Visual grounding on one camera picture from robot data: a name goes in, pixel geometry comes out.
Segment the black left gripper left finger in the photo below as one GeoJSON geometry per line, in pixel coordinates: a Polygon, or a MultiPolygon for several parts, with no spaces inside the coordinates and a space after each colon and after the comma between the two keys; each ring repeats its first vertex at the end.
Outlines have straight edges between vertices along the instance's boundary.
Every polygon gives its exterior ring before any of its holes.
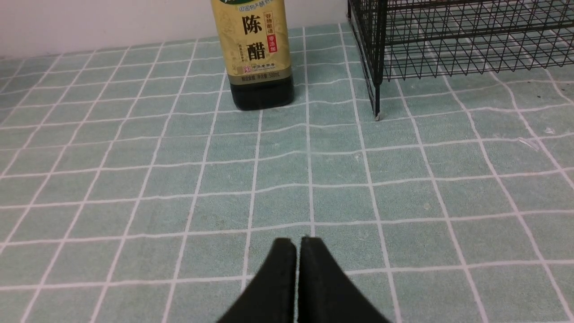
{"type": "Polygon", "coordinates": [[[264,263],[219,323],[292,323],[295,312],[296,247],[273,241],[264,263]]]}

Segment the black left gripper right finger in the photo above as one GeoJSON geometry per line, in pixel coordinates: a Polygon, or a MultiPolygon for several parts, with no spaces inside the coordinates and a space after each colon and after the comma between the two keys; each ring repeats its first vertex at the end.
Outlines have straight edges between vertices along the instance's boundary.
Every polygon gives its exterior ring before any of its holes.
{"type": "Polygon", "coordinates": [[[298,321],[300,323],[387,323],[338,265],[318,237],[300,245],[298,321]]]}

